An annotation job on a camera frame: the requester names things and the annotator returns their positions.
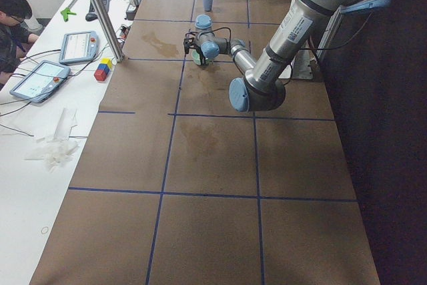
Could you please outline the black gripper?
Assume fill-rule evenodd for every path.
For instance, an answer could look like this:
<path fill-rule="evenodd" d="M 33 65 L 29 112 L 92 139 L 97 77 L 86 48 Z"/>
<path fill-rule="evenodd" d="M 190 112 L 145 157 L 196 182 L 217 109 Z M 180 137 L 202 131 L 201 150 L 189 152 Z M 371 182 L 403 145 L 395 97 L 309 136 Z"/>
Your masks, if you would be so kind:
<path fill-rule="evenodd" d="M 197 33 L 186 33 L 183 39 L 183 48 L 185 52 L 189 52 L 190 49 L 200 51 L 200 45 L 198 43 Z"/>

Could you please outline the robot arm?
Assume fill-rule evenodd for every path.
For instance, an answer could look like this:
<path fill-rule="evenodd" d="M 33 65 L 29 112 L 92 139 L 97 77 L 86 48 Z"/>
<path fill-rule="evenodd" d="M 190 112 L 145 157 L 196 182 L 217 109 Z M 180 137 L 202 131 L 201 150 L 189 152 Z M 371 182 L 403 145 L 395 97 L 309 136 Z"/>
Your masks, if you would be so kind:
<path fill-rule="evenodd" d="M 286 90 L 279 76 L 291 64 L 319 22 L 336 11 L 368 13 L 389 6 L 391 0 L 292 0 L 290 8 L 259 59 L 239 39 L 217 37 L 208 15 L 200 15 L 195 31 L 183 41 L 186 52 L 195 50 L 201 64 L 218 55 L 229 55 L 241 78 L 229 86 L 229 100 L 236 111 L 268 111 L 284 102 Z"/>

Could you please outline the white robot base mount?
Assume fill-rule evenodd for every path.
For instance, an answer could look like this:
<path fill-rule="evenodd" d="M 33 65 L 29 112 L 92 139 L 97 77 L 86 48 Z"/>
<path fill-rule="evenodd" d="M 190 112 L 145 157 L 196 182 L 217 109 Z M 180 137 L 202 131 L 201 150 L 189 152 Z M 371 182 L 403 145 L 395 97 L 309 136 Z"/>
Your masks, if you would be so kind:
<path fill-rule="evenodd" d="M 293 58 L 291 65 L 287 66 L 280 74 L 280 79 L 313 80 L 311 61 L 314 56 L 310 49 L 300 50 Z"/>

